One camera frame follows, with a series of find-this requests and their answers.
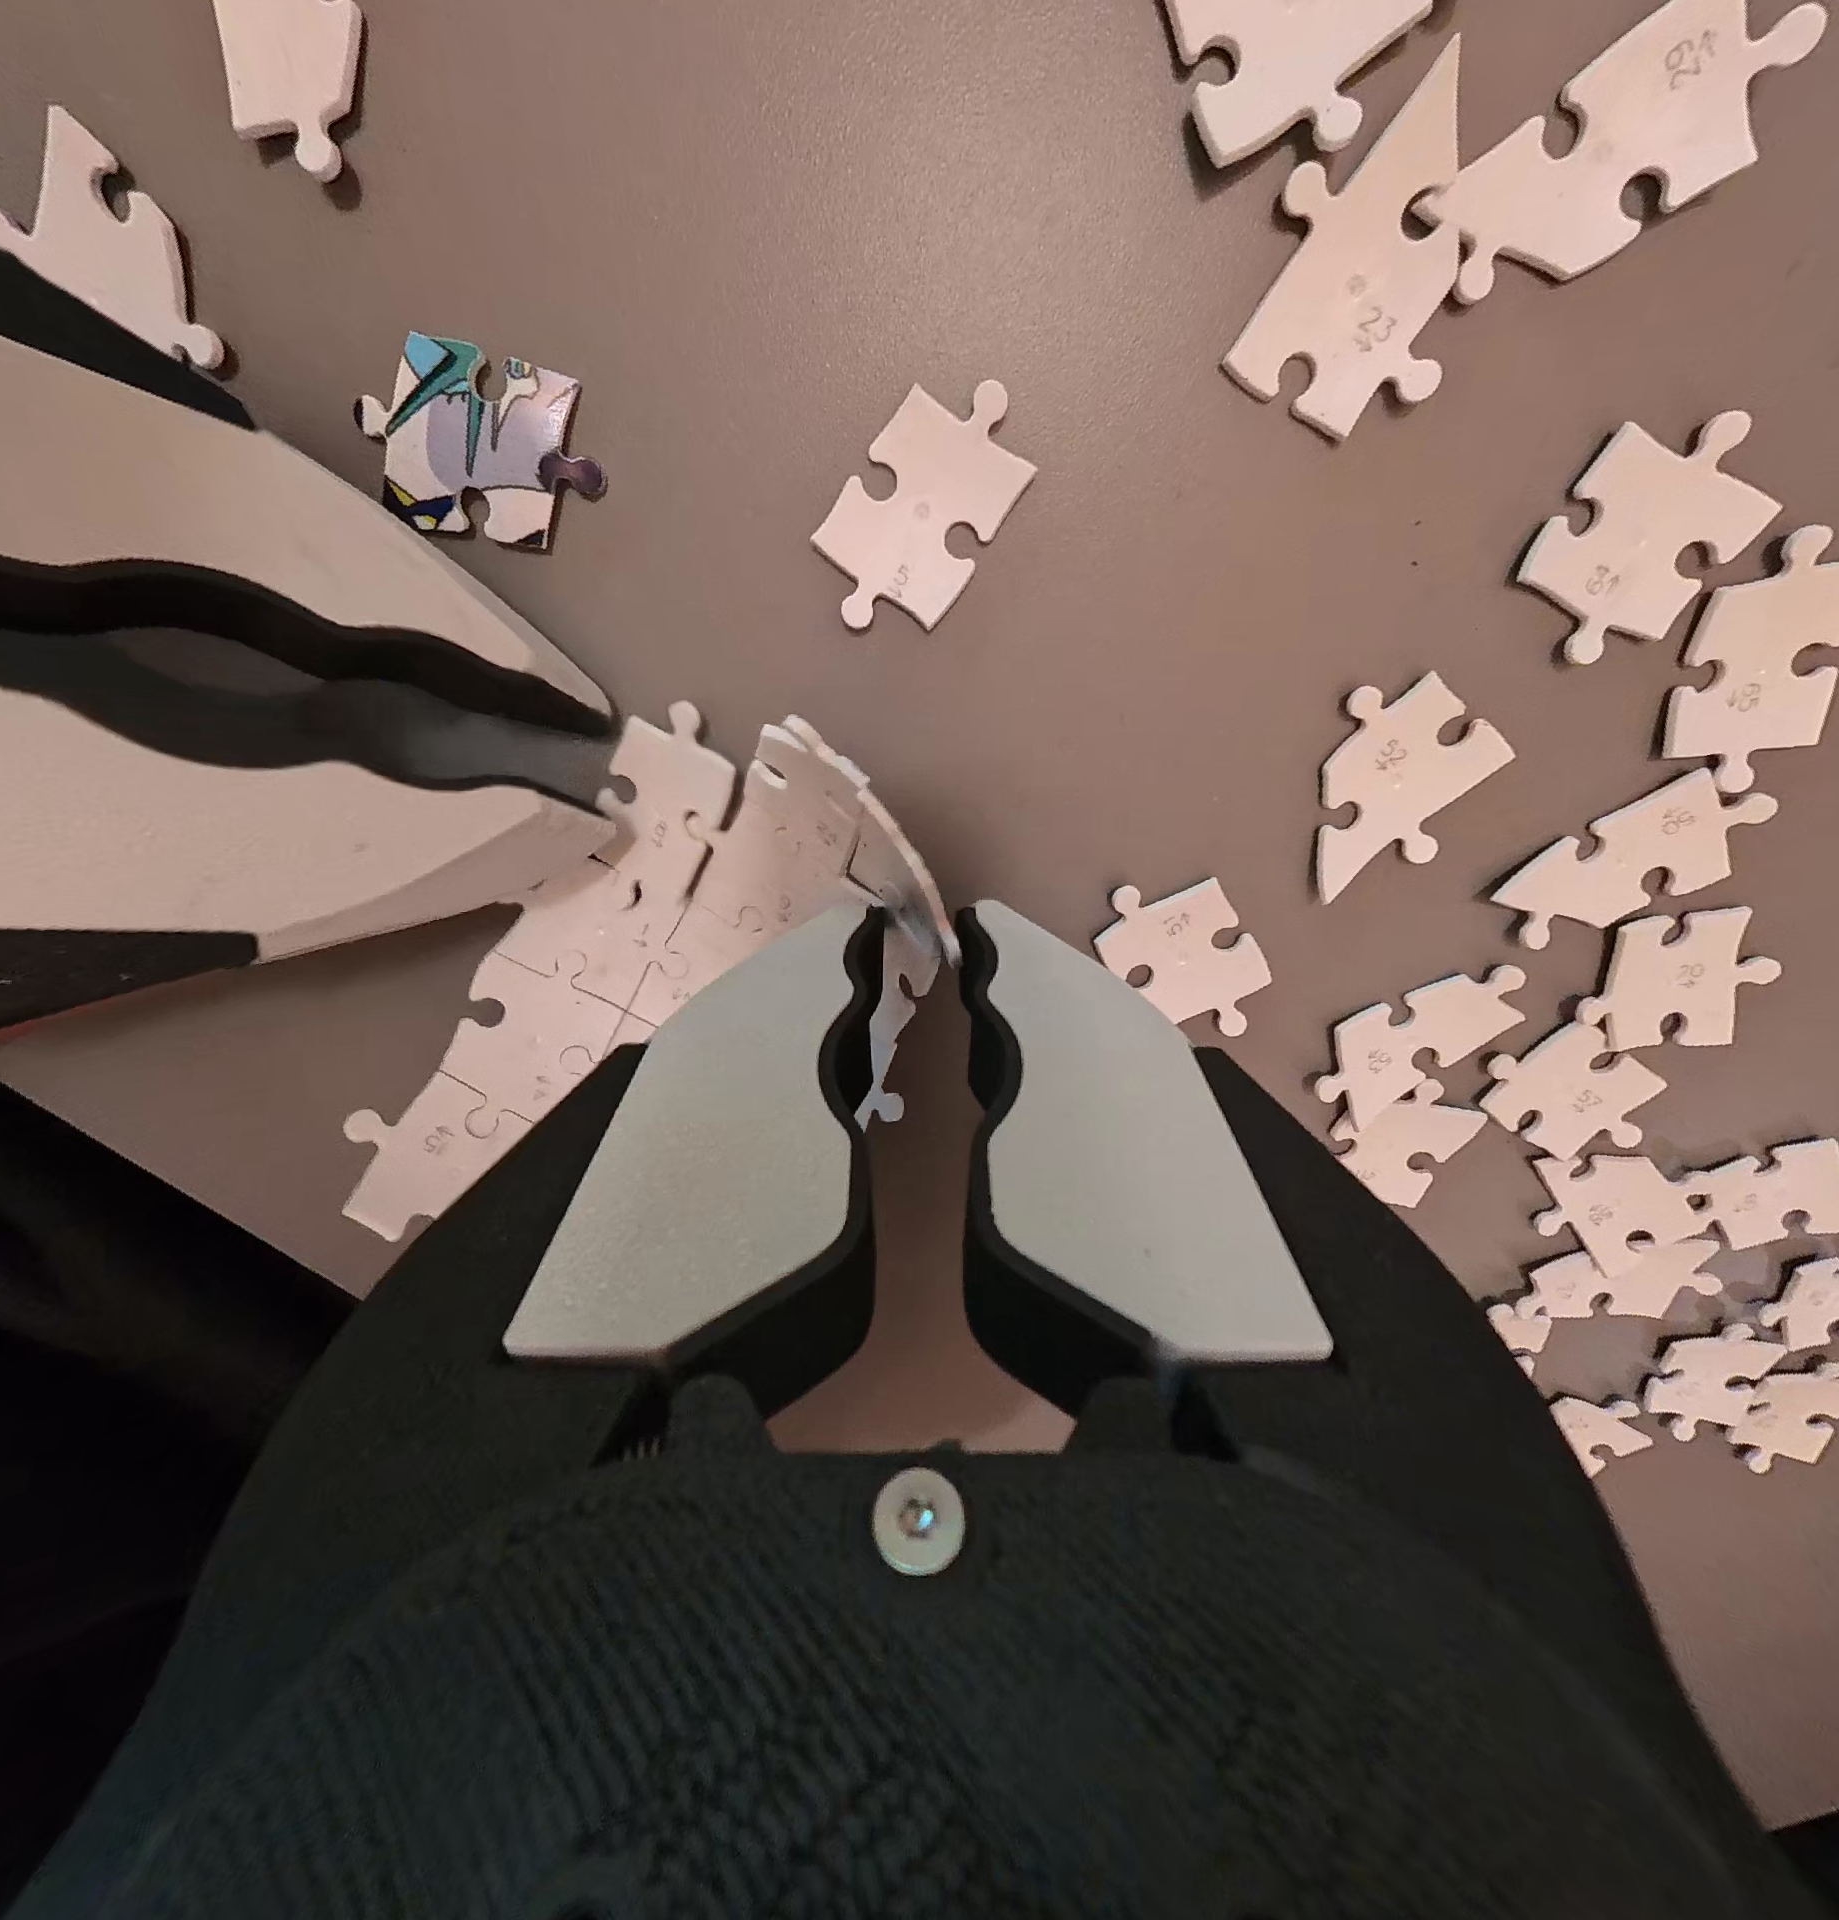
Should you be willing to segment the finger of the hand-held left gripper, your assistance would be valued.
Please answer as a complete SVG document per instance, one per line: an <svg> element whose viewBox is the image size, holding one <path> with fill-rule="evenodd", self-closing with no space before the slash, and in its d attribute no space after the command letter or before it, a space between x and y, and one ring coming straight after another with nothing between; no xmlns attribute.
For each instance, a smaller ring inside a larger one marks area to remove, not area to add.
<svg viewBox="0 0 1839 1920"><path fill-rule="evenodd" d="M605 746L387 681L106 660L0 683L0 930L353 940L518 900L617 833Z"/></svg>
<svg viewBox="0 0 1839 1920"><path fill-rule="evenodd" d="M328 467L0 333L0 632L148 628L499 721L613 729L536 625Z"/></svg>

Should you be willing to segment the scatter of white pieces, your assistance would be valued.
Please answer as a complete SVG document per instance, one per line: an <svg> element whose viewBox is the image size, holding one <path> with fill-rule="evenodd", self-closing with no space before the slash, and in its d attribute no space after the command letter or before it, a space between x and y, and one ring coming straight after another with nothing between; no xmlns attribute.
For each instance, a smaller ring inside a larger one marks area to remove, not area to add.
<svg viewBox="0 0 1839 1920"><path fill-rule="evenodd" d="M927 91L907 77L895 74L891 49L870 53L865 80L874 74L890 94L885 108L898 107L900 120L882 115L866 131L866 108L840 107L852 99L853 79L840 83L839 27L874 30L904 23L927 44L917 47L922 80L939 66L927 49L946 27L979 26L1023 27L1025 3L820 3L825 13L811 17L811 3L725 3L715 13L707 3L486 3L488 17L475 13L469 23L459 3L446 13L420 13L420 27L468 27L468 66L475 88L485 80L492 91L483 102L444 128L448 141L479 167L481 133L492 141L494 183L524 185L507 194L499 215L514 205L532 204L536 175L563 175L547 182L547 211L580 211L581 242L593 223L590 211L626 218L629 201L641 208L658 183L653 175L673 170L657 151L657 134L678 121L678 131L703 131L706 118L725 120L731 108L679 108L679 80L703 80L710 74L688 69L651 74L641 66L629 71L629 53L649 56L646 39L658 18L679 39L700 35L720 51L731 47L726 13L740 13L761 34L761 53L778 56L774 66L749 61L731 83L734 105L751 107L777 134L809 134L811 158L787 165L752 133L734 158L751 189L751 221L742 227L749 253L763 266L784 306L781 323L811 316L815 283L834 293L844 290L839 319L865 323L865 293L853 300L852 283L827 267L823 253L794 267L784 242L811 245L815 201L837 210L840 133L857 131L865 139L857 165L846 160L839 174L859 178L866 210L888 214L874 229L873 249L891 259L895 239L939 245L925 253L914 267L885 266L884 290L916 297L931 293L935 281L956 276L960 267L1007 266L1032 270L1021 284L1046 306L1025 319L1079 319L1079 293L1052 293L1067 270L1052 270L1052 242L1074 242L1077 284L1093 300L1120 286L1130 289L1133 267L1154 266L1146 242L1133 253L1114 255L1107 272L1103 221L1080 194L1079 148L1093 139L1100 120L1091 99L1074 86L1052 86L1052 105L1040 114L1006 107L1003 139L994 134L979 148L973 134L973 105L999 107L994 86L979 74L994 51L979 43L966 47L965 72L949 79L952 102ZM1777 26L1753 34L1748 3L1664 3L1633 26L1603 56L1570 79L1558 94L1558 111L1577 124L1577 137L1562 156L1544 148L1544 124L1526 120L1484 156L1460 165L1460 40L1449 39L1435 56L1432 69L1396 108L1381 139L1365 150L1353 174L1334 183L1318 156L1306 156L1283 189L1279 223L1304 224L1291 261L1272 276L1247 315L1240 342L1225 358L1225 377L1240 387L1272 401L1275 384L1285 384L1291 366L1311 368L1307 387L1293 396L1291 411L1309 429L1334 440L1346 437L1377 394L1394 387L1404 401L1432 389L1437 364L1413 353L1413 335L1449 300L1478 300L1497 272L1497 256L1514 256L1553 278L1576 276L1600 266L1602 255L1616 250L1615 227L1637 227L1623 198L1639 180L1657 180L1660 210L1685 196L1707 194L1727 174L1738 170L1750 154L1750 83L1756 71L1785 63L1811 51L1824 31L1819 3L1795 5ZM811 160L832 160L827 183L811 178ZM547 242L545 211L522 210L526 272ZM846 574L852 586L843 616L853 629L869 629L876 604L902 606L922 623L941 616L955 591L970 578L971 557L952 550L952 527L970 527L989 539L1006 510L1026 485L1032 462L1023 453L1002 449L994 429L1007 405L1007 381L984 375L976 381L971 409L960 413L914 385L891 422L873 444L870 461L895 474L895 492L873 496L859 475L850 475L844 491L812 544ZM1517 578L1538 598L1560 608L1572 623L1562 655L1583 665L1603 654L1609 635L1664 635L1678 623L1678 608L1696 593L1696 581L1680 572L1680 557L1701 553L1702 561L1735 558L1757 545L1770 530L1776 506L1757 488L1738 481L1724 469L1724 455L1748 434L1744 413L1722 413L1702 422L1689 449L1657 444L1635 422L1620 423L1594 451L1572 488L1587 519L1572 525L1570 514L1547 519L1531 534L1517 565ZM1587 1090L1613 1079L1620 1052L1647 1047L1664 1038L1691 1043L1696 1037L1694 1002L1677 980L1697 969L1674 962L1704 957L1711 945L1704 933L1718 932L1724 914L1713 909L1682 918L1682 930L1668 916L1635 918L1643 911L1644 882L1652 875L1674 878L1680 891L1696 882L1694 867L1673 857L1691 855L1704 835L1707 851L1726 866L1726 815L1757 819L1770 811L1770 794L1751 791L1753 751L1789 750L1815 739L1813 718L1824 711L1807 706L1813 691L1827 698L1832 681L1829 661L1796 673L1795 661L1811 651L1839 643L1839 564L1827 565L1827 530L1800 527L1770 576L1757 582L1724 586L1711 595L1708 608L1694 625L1685 664L1707 675L1704 686L1680 686L1668 698L1660 721L1660 750L1668 759L1694 763L1691 770L1644 794L1639 800L1605 814L1579 835L1556 840L1524 860L1502 881L1497 901L1511 913L1511 935L1524 947L1546 945L1556 921L1579 926L1616 926L1616 945L1608 962L1600 998L1587 995L1574 1023L1562 1025L1553 1043L1526 1054L1495 1060L1487 1070L1497 1084L1484 1108L1502 1124L1519 1126L1531 1115L1531 1141L1538 1141L1538 1169L1562 1173L1576 1186L1608 1186L1613 1175L1648 1171L1632 1156L1591 1155L1579 1161L1583 1144L1637 1140L1624 1124L1609 1133L1615 1105L1592 1105ZM1317 829L1317 888L1320 900L1336 900L1348 875L1365 860L1399 844L1407 857L1430 855L1435 840L1419 840L1430 808L1441 794L1452 800L1478 780L1505 764L1511 751L1489 715L1460 718L1465 706L1443 675L1423 675L1399 691L1377 686L1358 687L1344 711L1353 715L1353 733L1334 750L1318 775L1325 810L1346 811L1346 820L1320 823ZM1244 1031L1245 992L1272 979L1250 933L1236 947L1220 947L1220 933L1233 921L1211 878L1167 900L1144 900L1137 887L1120 887L1113 895L1116 918L1098 933L1100 960L1130 988L1143 988L1146 1001L1163 1005L1171 1020L1217 1016L1228 1031ZM1318 1094L1339 1108L1334 1141L1344 1159L1325 1159L1341 1171L1370 1178L1373 1186L1398 1201L1407 1186L1407 1203L1418 1197L1414 1175L1421 1155L1439 1155L1427 1145L1430 1120L1454 1120L1452 1145L1468 1138L1481 1123L1479 1112L1443 1105L1441 1088L1421 1079L1413 1054L1435 1050L1449 1064L1460 1059L1458 1045L1478 1050L1472 1038L1427 1038L1427 1013L1435 995L1460 992L1478 1001L1481 986L1468 979L1439 980L1409 995L1411 1016L1392 1025L1394 1038L1365 1052L1354 1034L1377 1021L1396 1020L1394 1008L1374 1005L1353 1013L1336 1028L1337 1067L1318 1078Z"/></svg>

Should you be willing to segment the person's black clothing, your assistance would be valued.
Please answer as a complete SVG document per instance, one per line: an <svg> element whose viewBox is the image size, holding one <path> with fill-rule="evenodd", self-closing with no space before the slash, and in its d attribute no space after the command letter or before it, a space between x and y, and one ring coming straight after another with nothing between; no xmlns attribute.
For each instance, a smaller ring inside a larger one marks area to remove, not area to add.
<svg viewBox="0 0 1839 1920"><path fill-rule="evenodd" d="M0 1916L357 1298L0 1081Z"/></svg>

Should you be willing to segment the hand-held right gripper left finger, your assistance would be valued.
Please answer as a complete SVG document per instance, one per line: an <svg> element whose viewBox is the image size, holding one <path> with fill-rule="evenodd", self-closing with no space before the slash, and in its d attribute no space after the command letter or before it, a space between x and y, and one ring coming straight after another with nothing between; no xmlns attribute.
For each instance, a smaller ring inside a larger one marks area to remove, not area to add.
<svg viewBox="0 0 1839 1920"><path fill-rule="evenodd" d="M888 913L763 945L644 1045L501 1334L507 1356L738 1379L760 1411L853 1356L874 1305L857 1110Z"/></svg>

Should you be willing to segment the bowl-shaped assembled puzzle section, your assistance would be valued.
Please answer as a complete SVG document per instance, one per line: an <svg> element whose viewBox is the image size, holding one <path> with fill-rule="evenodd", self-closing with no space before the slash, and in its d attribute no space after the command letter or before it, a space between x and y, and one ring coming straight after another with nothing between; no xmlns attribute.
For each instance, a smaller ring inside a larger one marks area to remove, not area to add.
<svg viewBox="0 0 1839 1920"><path fill-rule="evenodd" d="M398 1243L438 1218L608 1054L840 904L888 913L857 1115L904 1115L891 1059L959 949L925 857L869 775L800 715L765 726L738 775L706 746L700 711L676 702L663 729L626 719L601 808L607 845L529 888L476 966L469 998L499 1020L461 1020L401 1115L346 1119L346 1138L374 1150L341 1208L359 1227Z"/></svg>

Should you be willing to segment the colourful printed puzzle piece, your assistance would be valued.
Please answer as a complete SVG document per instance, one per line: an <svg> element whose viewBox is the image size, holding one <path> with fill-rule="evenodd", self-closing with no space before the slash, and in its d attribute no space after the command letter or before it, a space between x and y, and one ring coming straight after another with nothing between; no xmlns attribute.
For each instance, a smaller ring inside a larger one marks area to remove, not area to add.
<svg viewBox="0 0 1839 1920"><path fill-rule="evenodd" d="M409 330L393 396L357 396L357 429L384 445L381 504L404 522L468 535L465 496L479 494L492 539L545 550L562 492L596 501L608 488L596 458L566 449L581 381L509 358L486 396L485 368L479 345Z"/></svg>

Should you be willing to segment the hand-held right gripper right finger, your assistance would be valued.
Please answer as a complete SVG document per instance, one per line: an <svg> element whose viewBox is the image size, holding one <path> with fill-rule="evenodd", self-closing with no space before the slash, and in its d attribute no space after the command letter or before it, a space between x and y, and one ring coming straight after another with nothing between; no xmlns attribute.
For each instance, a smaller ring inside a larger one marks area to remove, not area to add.
<svg viewBox="0 0 1839 1920"><path fill-rule="evenodd" d="M979 1349L1070 1415L1110 1379L1329 1360L1334 1333L1195 1045L999 900L965 909L956 940Z"/></svg>

